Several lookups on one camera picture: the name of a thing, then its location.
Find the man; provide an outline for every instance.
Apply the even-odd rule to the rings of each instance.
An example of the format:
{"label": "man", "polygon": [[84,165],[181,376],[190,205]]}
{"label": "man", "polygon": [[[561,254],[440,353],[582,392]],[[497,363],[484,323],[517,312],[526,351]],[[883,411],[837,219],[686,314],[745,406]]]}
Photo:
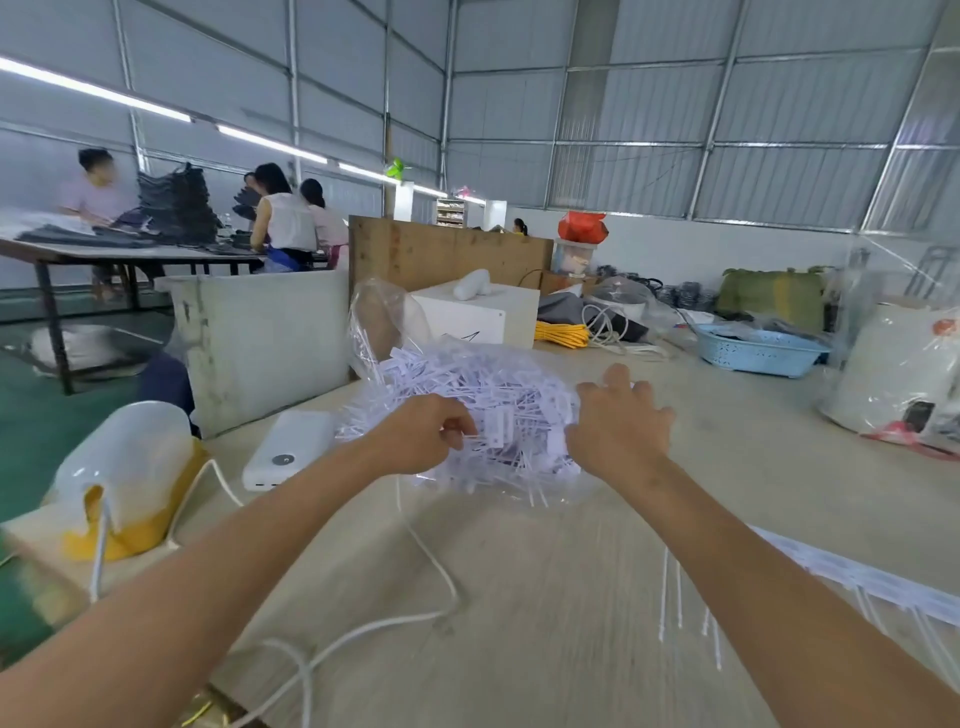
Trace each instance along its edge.
{"label": "man", "polygon": [[[60,212],[76,215],[96,228],[108,228],[127,210],[135,207],[132,195],[116,184],[116,165],[106,149],[81,149],[77,154],[84,173],[63,186]],[[150,281],[163,275],[163,266],[143,263],[138,267]],[[93,296],[103,302],[113,298],[113,266],[93,266]]]}
{"label": "man", "polygon": [[[673,411],[656,408],[647,382],[614,364],[577,391],[570,456],[660,534],[780,725],[960,724],[960,695],[669,459]],[[0,673],[4,725],[172,725],[337,510],[378,477],[436,467],[476,431],[460,402],[412,397]]]}

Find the basket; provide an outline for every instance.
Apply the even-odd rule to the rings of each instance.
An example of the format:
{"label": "basket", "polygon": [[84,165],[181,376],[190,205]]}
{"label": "basket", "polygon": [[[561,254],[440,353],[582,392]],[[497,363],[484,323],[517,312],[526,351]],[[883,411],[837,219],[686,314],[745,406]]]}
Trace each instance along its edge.
{"label": "basket", "polygon": [[722,325],[698,326],[697,353],[710,364],[739,372],[800,377],[829,349],[815,341],[776,331],[755,331],[753,341],[713,333]]}

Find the bundle of yellow cord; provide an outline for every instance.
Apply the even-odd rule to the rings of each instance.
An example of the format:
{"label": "bundle of yellow cord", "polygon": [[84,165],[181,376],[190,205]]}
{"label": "bundle of yellow cord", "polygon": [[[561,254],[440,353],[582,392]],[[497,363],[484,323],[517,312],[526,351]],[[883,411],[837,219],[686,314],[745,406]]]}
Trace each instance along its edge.
{"label": "bundle of yellow cord", "polygon": [[590,336],[583,324],[547,324],[537,321],[534,340],[552,341],[568,349],[582,349],[589,343]]}

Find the green fan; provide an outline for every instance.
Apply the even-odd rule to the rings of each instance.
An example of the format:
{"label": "green fan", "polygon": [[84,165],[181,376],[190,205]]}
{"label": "green fan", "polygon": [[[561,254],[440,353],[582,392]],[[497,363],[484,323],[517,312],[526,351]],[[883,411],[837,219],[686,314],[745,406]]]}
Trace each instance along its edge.
{"label": "green fan", "polygon": [[400,157],[394,157],[394,163],[387,166],[384,174],[397,182],[403,182],[403,162],[400,161]]}

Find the hand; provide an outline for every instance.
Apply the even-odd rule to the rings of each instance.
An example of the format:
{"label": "hand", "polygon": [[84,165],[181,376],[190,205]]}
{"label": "hand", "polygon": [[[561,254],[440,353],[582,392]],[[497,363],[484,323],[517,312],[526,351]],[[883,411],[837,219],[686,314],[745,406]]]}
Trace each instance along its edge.
{"label": "hand", "polygon": [[669,407],[654,406],[649,382],[630,384],[630,370],[614,364],[604,384],[577,385],[580,421],[566,429],[566,448],[585,471],[619,488],[625,479],[652,476],[670,449]]}
{"label": "hand", "polygon": [[462,402],[440,395],[411,397],[361,442],[380,475],[423,473],[440,465],[450,448],[463,449],[477,427]]}

